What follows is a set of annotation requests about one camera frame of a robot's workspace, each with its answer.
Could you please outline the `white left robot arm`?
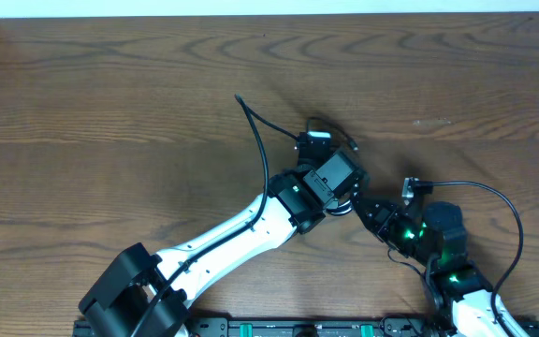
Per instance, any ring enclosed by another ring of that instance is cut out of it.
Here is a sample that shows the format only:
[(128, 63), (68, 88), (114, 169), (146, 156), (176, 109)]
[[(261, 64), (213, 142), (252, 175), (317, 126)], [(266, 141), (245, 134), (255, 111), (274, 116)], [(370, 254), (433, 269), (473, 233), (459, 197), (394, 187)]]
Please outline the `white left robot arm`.
[(149, 253), (138, 242), (116, 256), (79, 302), (96, 336), (185, 336), (193, 302), (247, 260), (311, 231), (364, 178), (345, 152), (269, 178), (243, 211), (204, 234)]

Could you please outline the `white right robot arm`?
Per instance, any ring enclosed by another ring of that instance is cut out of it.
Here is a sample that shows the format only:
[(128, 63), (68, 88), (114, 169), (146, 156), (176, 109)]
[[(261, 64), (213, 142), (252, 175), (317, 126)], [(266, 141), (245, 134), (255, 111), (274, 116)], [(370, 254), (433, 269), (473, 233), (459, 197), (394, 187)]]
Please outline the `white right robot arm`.
[[(468, 233), (461, 208), (445, 201), (423, 205), (435, 187), (474, 186), (502, 199), (518, 229), (517, 253), (496, 284), (491, 284), (469, 259)], [(432, 308), (431, 329), (441, 336), (526, 336), (506, 310), (500, 288), (520, 260), (524, 231), (510, 199), (482, 183), (428, 182), (410, 179), (403, 187), (403, 205), (369, 198), (353, 189), (350, 202), (363, 226), (389, 249), (425, 267), (420, 278)]]

